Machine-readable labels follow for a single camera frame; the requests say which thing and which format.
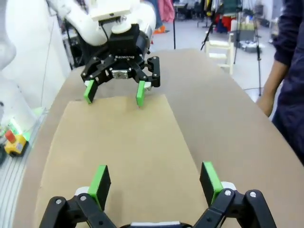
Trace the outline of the grey aluminium mounting plate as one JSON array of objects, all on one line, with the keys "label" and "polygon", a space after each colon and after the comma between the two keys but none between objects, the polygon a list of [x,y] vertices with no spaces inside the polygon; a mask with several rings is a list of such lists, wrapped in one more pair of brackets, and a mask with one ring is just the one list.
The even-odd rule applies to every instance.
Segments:
[{"label": "grey aluminium mounting plate", "polygon": [[0,166],[0,228],[12,228],[28,156],[47,114],[47,110],[42,107],[34,109],[33,112],[36,116],[36,122],[28,131],[23,133],[29,142],[25,152],[21,157],[12,158],[7,156]]}]

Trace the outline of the orange object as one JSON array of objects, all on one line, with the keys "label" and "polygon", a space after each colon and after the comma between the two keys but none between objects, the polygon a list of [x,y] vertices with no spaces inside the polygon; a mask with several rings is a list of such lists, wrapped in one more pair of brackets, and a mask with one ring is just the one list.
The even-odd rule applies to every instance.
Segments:
[{"label": "orange object", "polygon": [[158,29],[156,29],[155,31],[154,31],[154,35],[157,35],[157,34],[164,34],[164,33],[166,33],[167,32],[167,30],[166,30],[166,27],[164,26],[164,25],[162,25],[162,26],[160,26]]}]

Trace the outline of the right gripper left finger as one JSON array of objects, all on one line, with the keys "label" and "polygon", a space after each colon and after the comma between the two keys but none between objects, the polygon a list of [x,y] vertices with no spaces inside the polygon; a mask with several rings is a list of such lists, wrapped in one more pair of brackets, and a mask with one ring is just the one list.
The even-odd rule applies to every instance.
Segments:
[{"label": "right gripper left finger", "polygon": [[42,228],[76,228],[85,222],[90,228],[114,228],[114,223],[104,212],[111,180],[108,166],[100,165],[87,193],[67,200],[52,197],[42,217]]}]

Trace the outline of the pink hanging garment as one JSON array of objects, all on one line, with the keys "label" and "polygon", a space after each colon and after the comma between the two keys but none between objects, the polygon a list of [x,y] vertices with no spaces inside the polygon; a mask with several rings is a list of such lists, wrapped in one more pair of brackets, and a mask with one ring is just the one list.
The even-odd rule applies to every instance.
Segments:
[{"label": "pink hanging garment", "polygon": [[173,22],[175,19],[175,10],[173,0],[158,0],[158,8],[161,20],[163,22]]}]

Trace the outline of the person's right hand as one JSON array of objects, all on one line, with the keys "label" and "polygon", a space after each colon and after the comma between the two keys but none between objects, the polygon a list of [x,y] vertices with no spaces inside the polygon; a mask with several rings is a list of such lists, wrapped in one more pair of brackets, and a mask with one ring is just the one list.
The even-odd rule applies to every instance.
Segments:
[{"label": "person's right hand", "polygon": [[256,104],[267,117],[270,117],[273,110],[274,101],[275,101],[274,95],[263,94],[258,98]]}]

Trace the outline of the white wooden chair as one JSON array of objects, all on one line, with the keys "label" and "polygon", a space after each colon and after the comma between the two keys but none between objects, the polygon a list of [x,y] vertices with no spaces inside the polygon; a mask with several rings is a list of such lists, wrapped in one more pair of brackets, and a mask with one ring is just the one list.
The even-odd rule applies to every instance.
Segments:
[{"label": "white wooden chair", "polygon": [[220,68],[226,69],[230,75],[233,74],[234,66],[234,34],[229,33],[227,41],[207,39],[205,53],[211,59],[223,60],[225,63],[218,63]]}]

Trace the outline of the yellow emergency stop box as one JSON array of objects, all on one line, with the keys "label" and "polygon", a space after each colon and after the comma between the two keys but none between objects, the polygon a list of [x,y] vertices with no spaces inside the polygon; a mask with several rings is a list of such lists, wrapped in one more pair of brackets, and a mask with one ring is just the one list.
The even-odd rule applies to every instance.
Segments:
[{"label": "yellow emergency stop box", "polygon": [[4,136],[7,140],[5,152],[11,157],[22,157],[28,146],[26,138],[22,134],[14,134],[12,130],[7,130]]}]

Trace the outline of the black vertical pole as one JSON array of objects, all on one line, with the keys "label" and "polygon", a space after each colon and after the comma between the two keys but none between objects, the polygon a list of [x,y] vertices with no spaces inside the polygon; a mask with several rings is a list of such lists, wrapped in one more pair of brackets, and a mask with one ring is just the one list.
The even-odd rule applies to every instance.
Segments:
[{"label": "black vertical pole", "polygon": [[176,9],[175,9],[175,0],[172,0],[172,5],[174,9],[174,19],[173,19],[173,49],[176,49],[176,28],[175,28],[175,16],[176,16]]}]

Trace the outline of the person in purple jacket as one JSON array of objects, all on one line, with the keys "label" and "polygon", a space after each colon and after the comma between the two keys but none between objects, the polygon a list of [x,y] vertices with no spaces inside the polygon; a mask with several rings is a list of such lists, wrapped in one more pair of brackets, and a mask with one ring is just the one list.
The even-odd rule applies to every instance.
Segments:
[{"label": "person in purple jacket", "polygon": [[304,0],[282,0],[274,61],[288,69],[279,85],[271,115],[304,166]]}]

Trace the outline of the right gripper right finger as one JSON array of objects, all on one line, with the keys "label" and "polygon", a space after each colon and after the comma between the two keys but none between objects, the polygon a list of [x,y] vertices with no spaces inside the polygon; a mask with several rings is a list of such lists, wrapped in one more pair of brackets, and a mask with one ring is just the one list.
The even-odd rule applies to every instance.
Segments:
[{"label": "right gripper right finger", "polygon": [[193,228],[221,228],[227,218],[236,219],[241,228],[277,228],[261,191],[248,190],[242,194],[223,187],[209,161],[202,162],[199,180],[208,208]]}]

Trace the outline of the person's right forearm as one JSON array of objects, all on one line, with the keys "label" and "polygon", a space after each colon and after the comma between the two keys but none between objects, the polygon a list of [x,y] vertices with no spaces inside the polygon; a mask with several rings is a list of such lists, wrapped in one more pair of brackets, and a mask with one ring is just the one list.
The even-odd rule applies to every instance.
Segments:
[{"label": "person's right forearm", "polygon": [[282,83],[288,67],[275,60],[273,62],[271,71],[269,73],[269,77],[265,83],[263,94],[260,97],[261,102],[269,102],[271,100],[274,100],[276,91],[279,87],[279,85]]}]

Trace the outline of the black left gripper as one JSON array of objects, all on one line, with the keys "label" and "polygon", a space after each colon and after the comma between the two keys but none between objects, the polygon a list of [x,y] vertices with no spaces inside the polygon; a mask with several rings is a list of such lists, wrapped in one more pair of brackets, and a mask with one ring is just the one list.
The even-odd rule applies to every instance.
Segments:
[{"label": "black left gripper", "polygon": [[81,73],[86,86],[84,99],[93,102],[98,87],[113,78],[133,78],[138,83],[136,102],[142,107],[145,92],[152,87],[160,87],[160,59],[153,56],[145,62],[145,55],[150,52],[152,28],[150,25],[132,24],[123,33],[110,35],[109,54],[105,59],[93,57]]}]

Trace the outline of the black light stand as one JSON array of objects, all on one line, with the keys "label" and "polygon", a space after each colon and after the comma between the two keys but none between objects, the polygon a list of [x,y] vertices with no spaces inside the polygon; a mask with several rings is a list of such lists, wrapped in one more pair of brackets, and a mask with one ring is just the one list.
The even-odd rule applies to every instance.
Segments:
[{"label": "black light stand", "polygon": [[209,26],[208,31],[206,32],[206,35],[205,35],[205,38],[204,38],[204,40],[203,40],[203,42],[202,42],[200,51],[204,48],[206,42],[207,42],[208,39],[209,39],[209,35],[213,32],[214,25],[215,25],[215,22],[213,21],[213,22],[211,23],[211,25]]}]

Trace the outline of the brown cardboard box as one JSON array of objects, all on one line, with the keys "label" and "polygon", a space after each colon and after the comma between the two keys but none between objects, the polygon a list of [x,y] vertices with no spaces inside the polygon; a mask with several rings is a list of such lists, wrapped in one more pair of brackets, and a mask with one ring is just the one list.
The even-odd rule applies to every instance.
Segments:
[{"label": "brown cardboard box", "polygon": [[112,222],[180,221],[194,225],[207,204],[200,175],[163,95],[139,108],[132,97],[70,102],[51,143],[33,227],[53,196],[66,199],[89,186],[107,165],[105,211]]}]

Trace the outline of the black tripod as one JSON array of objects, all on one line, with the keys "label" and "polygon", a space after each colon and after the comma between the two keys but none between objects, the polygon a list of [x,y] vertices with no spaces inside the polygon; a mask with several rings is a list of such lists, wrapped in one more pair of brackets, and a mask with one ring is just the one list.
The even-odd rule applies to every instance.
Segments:
[{"label": "black tripod", "polygon": [[[261,86],[261,51],[260,51],[260,46],[259,46],[259,34],[258,34],[258,28],[257,28],[257,19],[254,15],[252,14],[252,21],[253,21],[253,28],[254,28],[254,35],[253,35],[253,42],[255,43],[255,50],[256,50],[256,55],[257,55],[257,65],[258,65],[258,98],[261,97],[262,95],[262,86]],[[241,37],[241,29],[242,29],[242,22],[241,22],[241,17],[238,16],[237,19],[239,19],[239,25],[237,24],[237,30],[236,30],[236,39],[235,39],[235,44],[236,44],[236,51],[234,55],[234,64],[236,63],[236,58],[237,58],[237,50],[241,48],[240,45],[240,37]]]}]

